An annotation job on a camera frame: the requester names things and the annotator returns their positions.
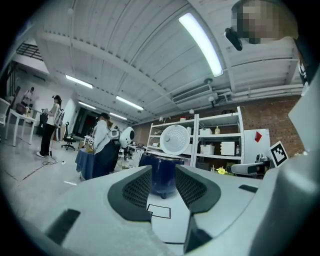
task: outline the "bottle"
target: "bottle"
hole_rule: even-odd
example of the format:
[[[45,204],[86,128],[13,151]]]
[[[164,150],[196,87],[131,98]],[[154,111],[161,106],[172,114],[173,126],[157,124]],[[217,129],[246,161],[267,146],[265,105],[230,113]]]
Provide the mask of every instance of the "bottle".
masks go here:
[[[220,134],[220,129],[219,129],[219,127],[218,127],[218,126],[215,128],[215,130],[214,130],[214,134]]]
[[[235,155],[236,155],[237,157],[240,157],[240,147],[239,147],[239,145],[236,145]]]

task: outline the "red diamond sign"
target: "red diamond sign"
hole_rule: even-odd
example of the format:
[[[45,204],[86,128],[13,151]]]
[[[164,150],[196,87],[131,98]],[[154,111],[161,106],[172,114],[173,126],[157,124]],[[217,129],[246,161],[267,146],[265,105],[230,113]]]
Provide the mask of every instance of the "red diamond sign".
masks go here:
[[[261,135],[259,132],[256,132],[256,133],[255,133],[255,138],[254,138],[254,140],[255,140],[256,142],[259,142],[260,139],[261,139],[261,137],[262,137],[262,135]]]

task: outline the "backpack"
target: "backpack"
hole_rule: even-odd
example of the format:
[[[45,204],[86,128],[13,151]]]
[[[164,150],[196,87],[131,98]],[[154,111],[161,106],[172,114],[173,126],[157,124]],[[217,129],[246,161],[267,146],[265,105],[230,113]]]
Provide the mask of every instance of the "backpack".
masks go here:
[[[62,121],[64,119],[64,116],[65,116],[64,110],[61,108],[58,108],[54,118],[54,122],[53,122],[55,127],[60,128],[62,126]]]

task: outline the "tablecloth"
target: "tablecloth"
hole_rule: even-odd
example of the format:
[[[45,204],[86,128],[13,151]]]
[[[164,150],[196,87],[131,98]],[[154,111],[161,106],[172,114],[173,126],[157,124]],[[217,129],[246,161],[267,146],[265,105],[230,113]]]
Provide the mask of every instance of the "tablecloth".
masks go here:
[[[78,155],[75,159],[76,171],[82,173],[82,177],[85,180],[92,179],[92,172],[94,168],[95,155],[92,153],[87,153],[85,148],[78,151]]]

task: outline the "gray floor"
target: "gray floor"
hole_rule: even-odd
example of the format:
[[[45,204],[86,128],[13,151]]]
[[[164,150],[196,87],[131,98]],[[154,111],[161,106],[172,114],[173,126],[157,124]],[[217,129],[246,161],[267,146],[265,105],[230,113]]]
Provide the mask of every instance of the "gray floor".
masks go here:
[[[7,199],[17,214],[32,222],[33,217],[44,210],[53,200],[63,195],[66,191],[74,189],[75,185],[66,182],[78,184],[82,182],[79,173],[76,171],[75,159],[78,151],[61,148],[64,141],[53,142],[52,156],[57,161],[65,161],[47,165],[31,174],[25,180],[26,176],[42,166],[43,161],[53,162],[50,157],[41,158],[36,155],[40,151],[41,137],[34,134],[32,144],[29,141],[30,128],[26,127],[24,131],[24,140],[17,137],[16,147],[13,147],[13,129],[10,125],[8,140],[5,140],[5,129],[0,127],[0,184],[7,196]],[[21,134],[21,126],[18,129],[18,135]]]

